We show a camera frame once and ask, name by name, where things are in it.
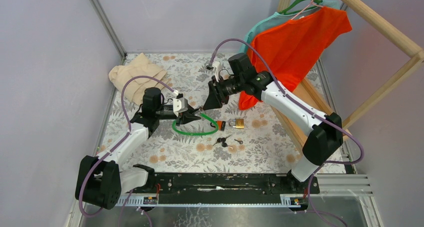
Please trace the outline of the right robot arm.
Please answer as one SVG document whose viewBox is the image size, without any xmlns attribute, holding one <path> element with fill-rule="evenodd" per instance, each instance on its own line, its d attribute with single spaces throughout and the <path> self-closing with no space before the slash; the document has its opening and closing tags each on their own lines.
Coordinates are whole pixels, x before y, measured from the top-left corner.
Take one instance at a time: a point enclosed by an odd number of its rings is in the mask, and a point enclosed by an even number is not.
<svg viewBox="0 0 424 227">
<path fill-rule="evenodd" d="M 336 113 L 325 114 L 308 105 L 274 80 L 270 72 L 257 72 L 244 53 L 233 55 L 228 63 L 233 72 L 228 79 L 220 76 L 220 62 L 206 64 L 214 76 L 208 82 L 209 94 L 202 108 L 220 109 L 231 95 L 245 92 L 291 119 L 307 139 L 302 148 L 303 156 L 289 172 L 291 176 L 286 185 L 293 193 L 301 192 L 307 186 L 306 180 L 343 144 L 341 118 Z"/>
</svg>

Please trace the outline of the brass padlock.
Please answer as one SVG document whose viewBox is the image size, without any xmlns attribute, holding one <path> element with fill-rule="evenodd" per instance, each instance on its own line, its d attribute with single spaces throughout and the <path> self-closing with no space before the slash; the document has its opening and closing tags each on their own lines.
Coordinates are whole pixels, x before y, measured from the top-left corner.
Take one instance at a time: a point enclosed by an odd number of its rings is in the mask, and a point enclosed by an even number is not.
<svg viewBox="0 0 424 227">
<path fill-rule="evenodd" d="M 243 118 L 235 118 L 228 121 L 228 125 L 234 129 L 244 129 L 245 123 Z"/>
</svg>

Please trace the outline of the orange padlock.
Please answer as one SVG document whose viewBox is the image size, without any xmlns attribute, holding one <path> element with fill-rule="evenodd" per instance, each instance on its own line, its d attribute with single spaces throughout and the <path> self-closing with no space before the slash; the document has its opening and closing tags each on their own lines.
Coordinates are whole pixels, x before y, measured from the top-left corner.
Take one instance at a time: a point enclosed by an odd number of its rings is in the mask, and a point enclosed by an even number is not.
<svg viewBox="0 0 424 227">
<path fill-rule="evenodd" d="M 227 125 L 227 122 L 224 120 L 217 120 L 215 121 L 215 124 L 212 122 L 210 123 L 211 127 L 217 128 L 219 131 L 224 131 L 226 128 L 226 125 Z"/>
</svg>

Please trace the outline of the black keys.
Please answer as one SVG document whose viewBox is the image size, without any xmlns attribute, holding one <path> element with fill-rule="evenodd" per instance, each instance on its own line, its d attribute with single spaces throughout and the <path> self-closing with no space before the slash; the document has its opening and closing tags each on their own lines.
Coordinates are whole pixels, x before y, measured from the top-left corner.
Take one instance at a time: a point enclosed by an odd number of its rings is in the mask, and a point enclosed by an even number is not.
<svg viewBox="0 0 424 227">
<path fill-rule="evenodd" d="M 213 146 L 215 146 L 215 145 L 217 145 L 217 144 L 221 144 L 221 146 L 223 147 L 223 148 L 230 148 L 230 149 L 232 149 L 233 148 L 233 146 L 231 146 L 231 145 L 229 145 L 229 144 L 227 144 L 227 139 L 230 137 L 230 135 L 229 136 L 226 136 L 226 137 L 219 137 L 216 141 L 215 141 L 215 143 L 213 144 Z"/>
</svg>

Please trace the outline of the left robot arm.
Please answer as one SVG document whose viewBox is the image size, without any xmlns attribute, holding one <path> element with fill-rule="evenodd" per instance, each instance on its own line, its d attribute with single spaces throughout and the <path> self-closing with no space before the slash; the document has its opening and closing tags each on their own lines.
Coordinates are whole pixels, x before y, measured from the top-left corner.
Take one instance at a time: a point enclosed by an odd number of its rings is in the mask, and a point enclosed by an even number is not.
<svg viewBox="0 0 424 227">
<path fill-rule="evenodd" d="M 200 120 L 196 109 L 188 105 L 182 94 L 172 104 L 165 104 L 162 92 L 157 87 L 145 90 L 140 109 L 130 120 L 130 130 L 121 140 L 97 156 L 87 155 L 81 160 L 75 188 L 75 198 L 79 204 L 88 203 L 110 210 L 122 194 L 133 189 L 144 193 L 154 191 L 157 182 L 152 167 L 135 164 L 122 170 L 121 166 L 152 136 L 161 120 L 176 120 L 177 125 Z"/>
</svg>

